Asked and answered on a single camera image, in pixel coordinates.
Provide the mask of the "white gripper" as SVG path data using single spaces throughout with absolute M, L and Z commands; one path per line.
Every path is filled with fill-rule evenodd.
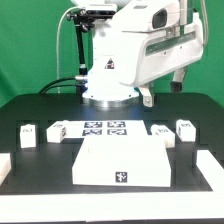
M 175 71 L 170 87 L 173 93 L 180 93 L 187 66 L 200 60 L 203 54 L 203 27 L 198 13 L 193 14 L 193 22 L 184 27 L 179 37 L 167 38 L 166 30 L 160 30 L 123 32 L 119 40 L 119 82 L 140 86 L 146 107 L 154 106 L 154 93 L 149 82 Z

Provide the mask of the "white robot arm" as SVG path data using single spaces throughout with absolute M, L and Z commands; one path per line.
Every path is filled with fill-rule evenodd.
M 153 82 L 169 73 L 182 90 L 188 66 L 201 59 L 208 42 L 204 11 L 193 0 L 71 0 L 74 21 L 93 31 L 93 67 L 84 101 L 119 107 L 143 98 L 151 107 Z

